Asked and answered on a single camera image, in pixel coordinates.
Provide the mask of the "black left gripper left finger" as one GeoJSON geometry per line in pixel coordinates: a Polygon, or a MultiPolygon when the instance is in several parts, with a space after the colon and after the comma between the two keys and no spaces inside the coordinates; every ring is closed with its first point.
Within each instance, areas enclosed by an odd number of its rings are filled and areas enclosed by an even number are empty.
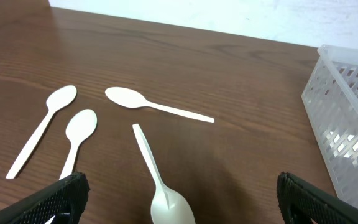
{"type": "Polygon", "coordinates": [[[88,201],[86,175],[74,172],[0,211],[0,224],[77,224],[88,201]]]}

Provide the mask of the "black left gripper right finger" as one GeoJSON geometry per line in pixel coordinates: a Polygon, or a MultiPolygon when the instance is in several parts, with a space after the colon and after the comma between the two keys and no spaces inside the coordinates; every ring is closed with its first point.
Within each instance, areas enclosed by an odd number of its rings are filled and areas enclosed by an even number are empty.
{"type": "Polygon", "coordinates": [[[278,206],[286,224],[358,224],[358,209],[289,172],[277,178],[278,206]]]}

